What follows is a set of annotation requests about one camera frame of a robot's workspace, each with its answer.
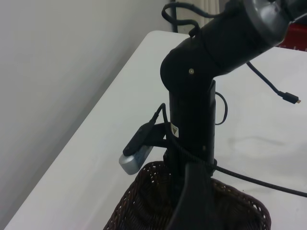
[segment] wicker basket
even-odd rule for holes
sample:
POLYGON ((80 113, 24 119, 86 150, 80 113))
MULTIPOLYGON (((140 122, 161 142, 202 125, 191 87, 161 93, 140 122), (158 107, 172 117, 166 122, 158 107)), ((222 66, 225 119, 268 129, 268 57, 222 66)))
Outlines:
MULTIPOLYGON (((125 192, 104 230, 164 230, 173 214, 167 188, 171 174, 163 161, 144 166, 125 192)), ((212 179, 218 217, 227 230, 270 230, 266 207, 255 198, 212 179)))

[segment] white table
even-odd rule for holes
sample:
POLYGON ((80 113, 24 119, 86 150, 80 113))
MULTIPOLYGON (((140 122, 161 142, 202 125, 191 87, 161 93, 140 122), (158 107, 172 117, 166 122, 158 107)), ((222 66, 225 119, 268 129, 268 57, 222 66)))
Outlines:
MULTIPOLYGON (((123 148, 157 107, 168 104, 160 65, 187 36, 152 32, 31 192, 6 230, 101 230, 135 176, 118 164, 123 148)), ((216 127, 218 164, 307 192, 307 53, 274 48, 252 63, 301 104, 278 97, 247 66, 216 78, 229 105, 216 127)), ((217 119, 224 105, 217 98, 217 119)), ((147 162, 162 160, 154 148, 147 162)), ((265 204, 273 230, 306 229, 307 199, 216 172, 214 177, 265 204)))

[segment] red object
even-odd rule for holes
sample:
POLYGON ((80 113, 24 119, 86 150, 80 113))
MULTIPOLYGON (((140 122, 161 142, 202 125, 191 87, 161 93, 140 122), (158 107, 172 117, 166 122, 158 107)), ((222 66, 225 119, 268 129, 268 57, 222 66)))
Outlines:
POLYGON ((283 43, 278 47, 307 52, 307 26, 292 24, 283 43))

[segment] silver screw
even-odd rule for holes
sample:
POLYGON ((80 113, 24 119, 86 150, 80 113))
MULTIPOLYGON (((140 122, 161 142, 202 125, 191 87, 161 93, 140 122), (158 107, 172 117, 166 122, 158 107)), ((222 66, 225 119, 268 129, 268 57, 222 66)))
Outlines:
POLYGON ((194 74, 194 69, 189 69, 189 74, 194 74))

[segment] black cable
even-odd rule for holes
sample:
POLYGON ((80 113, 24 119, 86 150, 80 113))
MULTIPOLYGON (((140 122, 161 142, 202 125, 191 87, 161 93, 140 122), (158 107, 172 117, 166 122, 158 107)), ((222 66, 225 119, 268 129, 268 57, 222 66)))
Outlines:
POLYGON ((288 92, 282 92, 279 91, 262 73, 259 72, 252 64, 251 62, 246 63, 248 67, 254 71, 272 90, 274 90, 275 93, 277 93, 278 96, 281 96, 285 101, 291 102, 293 104, 300 103, 301 101, 299 98, 295 95, 292 95, 288 92))
POLYGON ((246 63, 248 65, 248 67, 254 71, 254 73, 256 73, 265 83, 267 83, 268 86, 270 86, 270 88, 272 90, 274 90, 275 93, 277 93, 278 95, 281 93, 262 73, 259 72, 259 70, 257 70, 249 61, 248 63, 246 63))
POLYGON ((236 172, 232 172, 230 170, 227 170, 227 169, 221 168, 219 166, 215 166, 213 164, 210 164, 210 163, 203 161, 203 160, 199 159, 198 157, 192 155, 185 148, 181 147, 177 143, 177 141, 174 139, 174 137, 172 136, 171 131, 170 131, 170 127, 168 126, 169 123, 168 123, 168 120, 167 120, 166 106, 165 106, 164 103, 160 105, 159 109, 157 110, 157 113, 159 113, 161 110, 162 110, 162 113, 163 113, 163 120, 164 120, 164 124, 165 124, 166 137, 172 142, 172 144, 176 147, 176 149, 179 150, 180 153, 185 154, 186 156, 191 158, 193 161, 199 162, 199 163, 203 164, 205 167, 209 167, 211 169, 220 171, 221 173, 225 173, 227 175, 236 177, 236 178, 244 180, 244 181, 248 181, 248 182, 258 184, 258 185, 261 185, 261 186, 264 186, 264 187, 267 187, 267 188, 271 188, 271 189, 275 189, 275 190, 278 190, 278 191, 281 191, 281 192, 290 193, 290 194, 294 194, 294 195, 297 195, 297 196, 302 196, 302 197, 307 198, 307 193, 296 191, 296 190, 289 189, 289 188, 284 188, 284 187, 277 186, 277 185, 270 184, 270 183, 266 183, 266 182, 263 182, 263 181, 259 181, 259 180, 250 178, 248 176, 243 176, 243 175, 240 175, 236 172))
POLYGON ((221 123, 218 123, 218 124, 215 124, 216 126, 219 126, 221 124, 223 124, 227 118, 227 115, 228 115, 228 104, 227 104, 227 101, 226 99, 223 97, 223 95, 221 95, 219 92, 215 92, 216 95, 218 95, 224 102, 224 105, 225 105, 225 112, 224 112, 224 117, 223 117, 223 120, 221 123))
POLYGON ((169 23, 173 24, 173 25, 194 25, 195 28, 199 29, 199 25, 198 22, 192 19, 186 19, 186 20, 178 20, 175 17, 170 16, 168 13, 166 13, 166 10, 169 8, 184 8, 184 9, 188 9, 196 14, 198 14, 199 16, 205 17, 205 18, 216 18, 216 17, 221 17, 224 16, 225 13, 220 13, 220 14, 209 14, 207 12, 204 12, 203 10, 201 10, 200 8, 194 6, 193 4, 190 3, 185 3, 185 2, 170 2, 168 4, 166 4, 163 9, 162 9, 162 16, 165 20, 167 20, 169 23))
MULTIPOLYGON (((177 19, 177 11, 176 11, 176 7, 172 7, 171 8, 171 17, 172 18, 176 18, 177 19)), ((178 26, 171 24, 172 25, 172 31, 174 33, 178 33, 178 26)))

